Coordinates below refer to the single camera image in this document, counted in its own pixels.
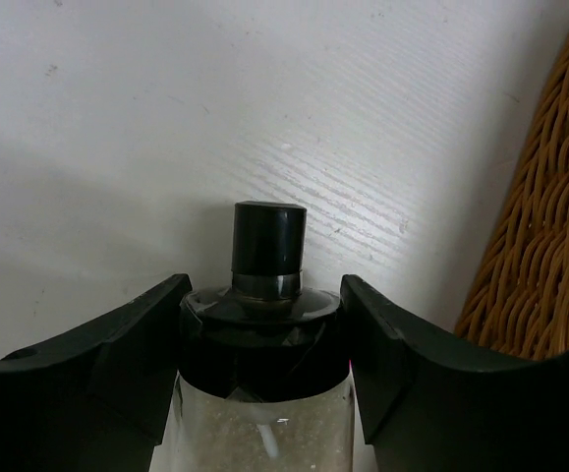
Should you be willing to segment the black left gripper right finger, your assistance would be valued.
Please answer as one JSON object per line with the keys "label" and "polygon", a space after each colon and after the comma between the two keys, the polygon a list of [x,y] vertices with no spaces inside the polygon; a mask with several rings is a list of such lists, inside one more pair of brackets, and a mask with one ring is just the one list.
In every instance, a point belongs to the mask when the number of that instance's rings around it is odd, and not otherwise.
{"label": "black left gripper right finger", "polygon": [[381,471],[569,471],[569,351],[474,345],[341,281],[365,441]]}

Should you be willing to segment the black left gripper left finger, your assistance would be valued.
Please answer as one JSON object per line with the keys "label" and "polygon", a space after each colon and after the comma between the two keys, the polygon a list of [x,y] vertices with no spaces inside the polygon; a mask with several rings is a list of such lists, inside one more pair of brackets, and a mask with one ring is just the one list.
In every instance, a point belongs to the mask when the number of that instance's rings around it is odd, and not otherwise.
{"label": "black left gripper left finger", "polygon": [[0,360],[0,471],[146,471],[176,379],[175,274]]}

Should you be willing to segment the black-top salt grinder bottle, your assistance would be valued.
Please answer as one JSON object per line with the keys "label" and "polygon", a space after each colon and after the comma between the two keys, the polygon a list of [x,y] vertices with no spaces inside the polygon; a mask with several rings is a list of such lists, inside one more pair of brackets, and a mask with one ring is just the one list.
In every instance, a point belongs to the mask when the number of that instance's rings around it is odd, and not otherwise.
{"label": "black-top salt grinder bottle", "polygon": [[371,471],[342,303],[303,282],[306,210],[237,203],[231,281],[179,308],[154,471]]}

